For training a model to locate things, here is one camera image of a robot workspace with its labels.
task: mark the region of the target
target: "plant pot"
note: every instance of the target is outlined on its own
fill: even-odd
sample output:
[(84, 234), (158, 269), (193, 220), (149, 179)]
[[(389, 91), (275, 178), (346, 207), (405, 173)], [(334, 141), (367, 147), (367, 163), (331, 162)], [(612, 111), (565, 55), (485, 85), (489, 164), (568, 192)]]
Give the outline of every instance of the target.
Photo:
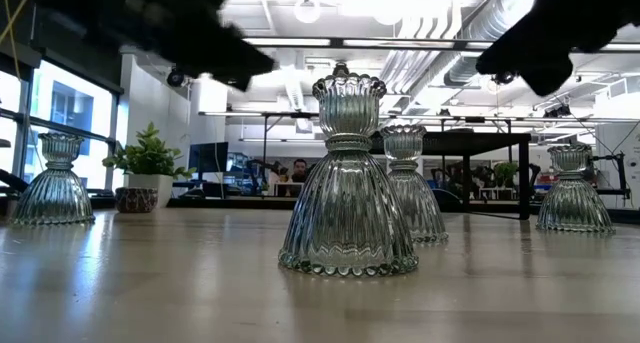
[(165, 208), (171, 199), (173, 177), (160, 174), (130, 174), (129, 188), (155, 188), (158, 190), (158, 208)]
[(120, 213), (149, 213), (158, 204), (155, 188), (116, 189), (116, 208)]

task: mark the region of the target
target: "glass candle holder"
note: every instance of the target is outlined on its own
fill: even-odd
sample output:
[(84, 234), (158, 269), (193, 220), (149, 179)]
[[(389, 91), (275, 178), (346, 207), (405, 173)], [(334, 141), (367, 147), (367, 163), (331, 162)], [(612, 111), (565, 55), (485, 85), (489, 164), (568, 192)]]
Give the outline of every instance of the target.
[(82, 182), (71, 171), (83, 138), (60, 133), (40, 133), (47, 169), (20, 196), (12, 224), (86, 224), (95, 217)]
[(542, 202), (537, 228), (588, 233), (615, 233), (604, 203), (582, 172), (591, 164), (591, 147), (578, 144), (552, 147), (551, 163), (559, 171)]
[(417, 125), (395, 125), (382, 129), (384, 151), (391, 161), (389, 180), (398, 195), (400, 209), (414, 242), (441, 243), (447, 234), (436, 197), (416, 172), (426, 130)]
[(402, 274), (417, 267), (395, 191), (368, 153), (385, 93), (382, 81), (349, 74), (342, 64), (313, 86), (329, 153), (296, 203), (278, 256), (284, 267), (341, 276)]

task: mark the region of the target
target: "cable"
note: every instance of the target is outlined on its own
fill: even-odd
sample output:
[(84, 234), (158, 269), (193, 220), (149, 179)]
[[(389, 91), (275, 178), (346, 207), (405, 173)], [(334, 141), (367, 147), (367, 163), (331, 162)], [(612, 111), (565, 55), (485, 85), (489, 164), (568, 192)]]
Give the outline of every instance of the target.
[[(558, 96), (557, 96), (557, 95), (555, 95), (555, 94), (554, 94), (554, 96), (553, 96), (553, 97), (558, 101), (558, 103), (560, 103), (560, 104), (564, 104), (564, 103), (560, 100), (560, 98), (558, 98)], [(637, 122), (636, 122), (636, 124), (631, 128), (631, 130), (629, 131), (629, 133), (627, 133), (627, 135), (622, 139), (622, 141), (620, 141), (620, 143), (618, 143), (618, 145), (616, 145), (616, 147), (615, 147), (613, 150), (611, 150), (611, 149), (609, 149), (609, 147), (607, 147), (607, 145), (606, 145), (606, 144), (604, 144), (604, 142), (603, 142), (603, 141), (601, 141), (601, 140), (600, 140), (600, 139), (595, 135), (595, 133), (593, 133), (593, 130), (592, 130), (591, 128), (587, 127), (584, 123), (582, 123), (582, 121), (581, 121), (578, 117), (576, 117), (576, 115), (575, 115), (575, 114), (571, 113), (571, 116), (572, 116), (573, 118), (575, 118), (575, 120), (576, 120), (578, 123), (580, 123), (580, 125), (581, 125), (581, 126), (582, 126), (586, 131), (587, 131), (587, 132), (589, 132), (589, 134), (591, 134), (591, 135), (593, 136), (593, 138), (595, 138), (595, 140), (596, 140), (598, 143), (600, 143), (600, 144), (601, 144), (601, 145), (602, 145), (606, 150), (608, 150), (608, 151), (609, 151), (609, 153), (610, 153), (611, 155), (615, 155), (614, 151), (615, 151), (616, 149), (618, 149), (618, 148), (622, 145), (622, 143), (624, 143), (624, 141), (626, 141), (626, 140), (627, 140), (627, 138), (629, 138), (629, 136), (631, 135), (631, 133), (633, 133), (633, 131), (634, 131), (634, 130), (638, 127), (638, 125), (640, 124), (640, 120), (639, 120), (639, 121), (637, 121)], [(612, 162), (611, 162), (611, 165), (613, 165), (613, 168), (616, 170), (616, 172), (620, 173), (620, 169), (618, 168), (618, 166), (616, 165), (616, 163), (615, 163), (615, 162), (613, 162), (613, 161), (612, 161)], [(611, 184), (611, 182), (607, 179), (607, 177), (605, 177), (604, 175), (602, 175), (602, 178), (604, 178), (604, 180), (605, 180), (605, 181), (607, 181), (607, 184), (609, 185), (609, 187), (613, 187), (613, 185), (612, 185), (612, 184)], [(635, 209), (635, 206), (634, 206), (634, 204), (633, 204), (633, 190), (631, 189), (631, 186), (629, 185), (629, 183), (628, 183), (628, 182), (626, 183), (626, 187), (624, 187), (624, 189), (629, 189), (629, 197), (630, 197), (629, 201), (630, 201), (630, 203), (631, 203), (631, 208)]]
[(613, 148), (613, 151), (615, 152), (616, 150), (618, 150), (618, 148), (620, 148), (620, 146), (622, 145), (622, 143), (624, 143), (629, 136), (631, 135), (631, 133), (633, 133), (634, 130), (636, 130), (636, 128), (638, 127), (638, 124), (640, 124), (640, 121), (637, 121), (636, 124), (633, 126), (633, 128), (631, 128), (631, 130), (629, 131), (629, 133), (627, 133), (627, 135), (620, 141), (620, 143), (618, 143), (618, 145)]
[[(24, 7), (25, 3), (27, 2), (27, 0), (22, 0), (20, 2), (20, 4), (18, 5), (18, 8), (16, 9), (15, 13), (13, 14), (13, 16), (11, 15), (11, 11), (9, 9), (9, 0), (4, 0), (4, 5), (5, 5), (5, 13), (7, 15), (7, 26), (5, 27), (4, 31), (2, 32), (2, 34), (0, 35), (0, 43), (4, 40), (4, 38), (7, 35), (7, 32), (9, 33), (9, 39), (11, 41), (11, 50), (13, 53), (13, 64), (16, 70), (16, 77), (18, 78), (19, 82), (22, 82), (22, 78), (20, 77), (20, 65), (18, 62), (18, 55), (16, 53), (16, 43), (15, 43), (15, 37), (13, 35), (13, 24), (15, 23), (16, 18), (18, 17), (18, 15), (20, 14), (20, 11), (22, 11), (22, 8)], [(29, 124), (29, 114), (25, 114), (25, 125), (27, 125), (28, 127), (28, 141), (31, 141), (32, 145), (34, 146), (34, 150), (36, 153), (36, 157), (38, 159), (38, 164), (40, 165), (40, 170), (44, 171), (44, 166), (42, 165), (42, 159), (40, 158), (40, 153), (38, 152), (38, 146), (36, 144), (36, 139), (33, 135), (33, 129), (31, 128), (31, 124)]]

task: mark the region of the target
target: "table surface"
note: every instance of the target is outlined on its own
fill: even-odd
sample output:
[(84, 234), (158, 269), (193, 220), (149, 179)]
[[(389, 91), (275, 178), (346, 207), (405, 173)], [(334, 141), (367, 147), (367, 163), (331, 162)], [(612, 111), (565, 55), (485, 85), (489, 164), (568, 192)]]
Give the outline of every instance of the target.
[(280, 269), (290, 212), (98, 213), (0, 227), (0, 342), (637, 342), (640, 229), (600, 239), (446, 215), (412, 274)]

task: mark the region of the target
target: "fluorescent light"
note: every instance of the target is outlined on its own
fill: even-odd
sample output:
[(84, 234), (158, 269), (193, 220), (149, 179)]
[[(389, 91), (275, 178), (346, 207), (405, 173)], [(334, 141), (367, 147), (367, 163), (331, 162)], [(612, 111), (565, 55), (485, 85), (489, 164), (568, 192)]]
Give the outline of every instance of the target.
[(467, 49), (487, 49), (491, 47), (493, 42), (469, 42), (465, 48)]
[(316, 38), (245, 38), (245, 42), (254, 46), (279, 47), (279, 46), (300, 46), (300, 47), (328, 47), (331, 44), (329, 39)]
[(482, 55), (482, 52), (460, 52), (460, 55), (467, 58), (478, 58)]
[(451, 49), (453, 42), (436, 40), (397, 40), (397, 39), (345, 39), (343, 44), (347, 47), (389, 47), (389, 48), (431, 48)]
[(601, 52), (640, 52), (640, 44), (638, 43), (609, 43), (600, 50)]
[(199, 112), (202, 115), (219, 117), (261, 117), (259, 112)]

